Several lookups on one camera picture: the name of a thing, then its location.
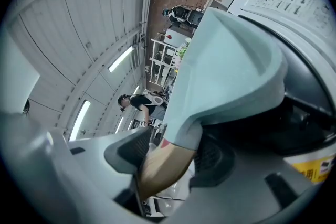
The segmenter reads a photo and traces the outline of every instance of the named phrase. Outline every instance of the cable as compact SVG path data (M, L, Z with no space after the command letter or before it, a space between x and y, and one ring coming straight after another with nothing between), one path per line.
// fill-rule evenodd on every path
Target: cable
M166 197L160 197L160 196L152 196L153 198L159 199L159 200L173 200L173 201L185 201L185 200L181 200L181 199L173 199L173 198L166 198Z
M187 7L187 8L190 8L190 9L192 9L192 8L199 8L199 9L201 9L201 10L203 10L203 8L202 7L200 7L200 6L189 6L189 5L178 5L178 6L184 6L184 7Z
M62 113L61 111L58 111L58 110L56 110L56 109L52 109L52 108L50 108L50 107L48 107L48 106L46 106L46 105L43 105L43 104L41 104L41 103L39 103L39 102L37 102L37 101L31 99L31 98L28 98L28 99L31 100L31 101L33 101L33 102L35 102L35 103L37 103L37 104L39 104L39 105L41 105L41 106L44 106L45 108L54 110L54 111L56 111L56 112L58 112L58 113Z

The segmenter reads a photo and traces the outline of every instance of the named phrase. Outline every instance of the white shelf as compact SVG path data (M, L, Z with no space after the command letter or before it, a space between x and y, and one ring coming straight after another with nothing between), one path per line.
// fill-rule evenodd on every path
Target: white shelf
M169 78L174 68L172 65L173 56L176 53L176 48L163 41L164 35L157 34L153 41L152 57L149 58L152 61L151 72L150 72L150 82L155 83L163 87Z

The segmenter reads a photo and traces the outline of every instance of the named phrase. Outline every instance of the ceiling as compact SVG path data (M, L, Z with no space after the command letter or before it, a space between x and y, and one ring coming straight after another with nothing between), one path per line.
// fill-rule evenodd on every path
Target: ceiling
M13 0L6 28L40 74L30 94L29 116L66 137L85 100L91 102L77 138L127 130L134 108L117 99L144 89L139 48L143 0ZM134 50L110 73L108 67Z

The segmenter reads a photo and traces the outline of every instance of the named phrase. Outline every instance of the black plastic part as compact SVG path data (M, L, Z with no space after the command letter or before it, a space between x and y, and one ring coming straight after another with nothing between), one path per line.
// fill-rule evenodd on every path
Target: black plastic part
M224 142L203 134L195 162L195 176L189 188L214 187L220 184L234 167L235 153Z
M155 206L155 211L160 213L160 206L159 206L159 203L158 203L158 199L154 199L154 206Z
M336 124L335 116L332 116L329 112L320 110L318 107L307 103L304 100L300 100L294 96L291 96L288 93L286 93L286 98L290 99L293 105L313 116L316 121L318 121L319 124L325 129L329 129L332 125Z
M158 138L153 138L152 143L153 143L155 146L159 146L159 144L160 144L160 140L159 140Z
M207 126L244 142L260 143L280 156L304 154L335 143L333 129L324 130L315 118L284 98L276 108L245 119Z
M127 210L131 211L138 216L143 217L144 212L142 210L141 202L138 195L138 187L136 185L135 177L133 178L131 187L124 189L119 195L114 199L115 202L122 205Z
M156 135L155 135L155 138L157 138L157 139L161 139L161 136L162 136L162 133L156 133Z
M265 177L265 181L282 209L289 206L298 198L280 174L270 174Z
M82 148L82 147L75 147L75 148L70 149L70 151L71 151L72 155L76 155L76 154L84 152L85 149Z
M108 146L105 160L117 172L135 175L148 152L150 137L149 128L138 128L136 134Z

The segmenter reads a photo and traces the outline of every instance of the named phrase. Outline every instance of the helmet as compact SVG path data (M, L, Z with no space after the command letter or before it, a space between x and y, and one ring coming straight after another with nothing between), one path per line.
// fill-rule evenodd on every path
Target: helmet
M170 12L171 12L171 9L167 9L167 8L165 8L165 9L162 11L162 15L163 15L163 16L168 16Z

